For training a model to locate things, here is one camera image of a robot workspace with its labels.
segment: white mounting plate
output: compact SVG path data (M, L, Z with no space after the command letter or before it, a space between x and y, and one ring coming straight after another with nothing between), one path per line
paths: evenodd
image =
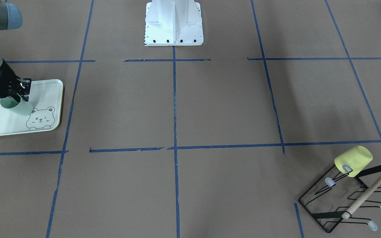
M58 79L32 81L29 102L36 112L27 116L18 115L0 105L0 136L52 131L60 124L63 102L63 83ZM49 118L46 124L34 127L33 120L39 117Z
M201 4L195 3L201 14ZM151 3L147 3L146 14L148 14ZM179 32L177 42L173 42L173 32L167 32L160 26L154 24L145 24L145 45L147 46L189 46L202 45L204 35L201 24L189 24L185 29Z

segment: bear drawing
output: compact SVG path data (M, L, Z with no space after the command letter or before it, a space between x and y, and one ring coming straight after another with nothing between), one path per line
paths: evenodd
M34 108L30 113L29 120L26 122L26 127L31 130L49 129L56 122L54 118L54 107L48 107L44 110Z

